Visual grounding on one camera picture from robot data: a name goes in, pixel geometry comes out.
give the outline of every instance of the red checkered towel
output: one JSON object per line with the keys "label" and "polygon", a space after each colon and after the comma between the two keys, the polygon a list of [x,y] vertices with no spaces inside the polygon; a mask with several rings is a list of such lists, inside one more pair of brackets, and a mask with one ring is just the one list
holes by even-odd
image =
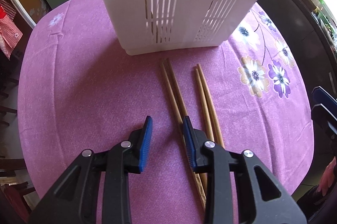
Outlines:
{"label": "red checkered towel", "polygon": [[16,9],[13,7],[13,5],[8,3],[6,0],[0,0],[0,6],[2,6],[8,17],[13,21],[16,15]]}
{"label": "red checkered towel", "polygon": [[16,27],[2,7],[0,7],[0,37],[0,49],[9,59],[13,49],[22,37],[22,32]]}

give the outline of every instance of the ridged blue pad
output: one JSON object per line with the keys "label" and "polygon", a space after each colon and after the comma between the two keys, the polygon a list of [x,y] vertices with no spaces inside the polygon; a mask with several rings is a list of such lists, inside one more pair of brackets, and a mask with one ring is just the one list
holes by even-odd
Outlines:
{"label": "ridged blue pad", "polygon": [[185,143],[186,143],[186,153],[188,156],[188,162],[190,163],[192,170],[196,171],[197,158],[195,155],[195,147],[194,147],[193,139],[191,136],[191,131],[188,126],[188,122],[186,118],[183,121],[183,135],[184,135]]}
{"label": "ridged blue pad", "polygon": [[312,91],[312,98],[315,103],[323,104],[332,115],[337,117],[337,101],[327,91],[320,86],[315,87]]}
{"label": "ridged blue pad", "polygon": [[149,156],[149,151],[150,151],[150,142],[151,142],[151,136],[152,136],[152,118],[150,116],[146,117],[145,123],[144,123],[144,128],[145,134],[142,142],[142,146],[140,147],[139,151],[139,170],[143,172],[146,163],[147,163],[147,158]]}

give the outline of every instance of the silver rivet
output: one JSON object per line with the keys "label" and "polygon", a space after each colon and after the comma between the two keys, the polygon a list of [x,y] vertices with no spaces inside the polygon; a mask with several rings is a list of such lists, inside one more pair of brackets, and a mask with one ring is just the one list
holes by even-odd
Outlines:
{"label": "silver rivet", "polygon": [[205,142],[205,146],[208,147],[208,148],[214,148],[215,143],[209,140],[209,141]]}
{"label": "silver rivet", "polygon": [[252,158],[254,156],[254,153],[250,150],[245,150],[243,151],[243,154],[247,157],[247,158]]}
{"label": "silver rivet", "polygon": [[123,148],[129,148],[131,146],[131,142],[129,142],[128,140],[125,140],[121,143],[121,146]]}
{"label": "silver rivet", "polygon": [[89,150],[89,149],[86,149],[86,150],[84,150],[83,152],[82,152],[82,156],[84,156],[84,157],[90,157],[92,155],[92,151],[91,150]]}

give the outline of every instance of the purple tablecloth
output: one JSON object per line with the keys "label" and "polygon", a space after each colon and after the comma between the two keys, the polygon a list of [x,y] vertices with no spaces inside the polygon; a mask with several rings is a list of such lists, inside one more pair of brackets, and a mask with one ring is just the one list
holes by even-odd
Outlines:
{"label": "purple tablecloth", "polygon": [[71,0],[37,24],[20,75],[20,139],[40,197],[82,150],[110,149],[151,115],[147,168],[130,175],[134,223],[202,222],[159,68],[166,57],[194,127],[204,128],[193,71],[200,63],[226,148],[251,149],[289,193],[296,189],[313,156],[309,102],[287,44],[258,4],[219,47],[128,56],[102,0]]}

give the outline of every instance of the red cloth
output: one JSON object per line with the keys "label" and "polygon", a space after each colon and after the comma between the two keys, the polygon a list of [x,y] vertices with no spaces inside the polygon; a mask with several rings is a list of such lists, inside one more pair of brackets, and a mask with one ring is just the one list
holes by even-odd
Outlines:
{"label": "red cloth", "polygon": [[28,223],[29,212],[27,211],[27,208],[23,203],[19,192],[14,187],[5,184],[3,193],[8,199],[9,203],[13,206],[16,213],[23,219],[23,221]]}
{"label": "red cloth", "polygon": [[8,14],[8,17],[13,21],[16,15],[16,9],[11,3],[8,3],[6,0],[0,0],[0,6],[3,7],[5,12]]}
{"label": "red cloth", "polygon": [[0,7],[0,49],[9,59],[11,53],[22,37],[22,32],[17,28],[13,21]]}

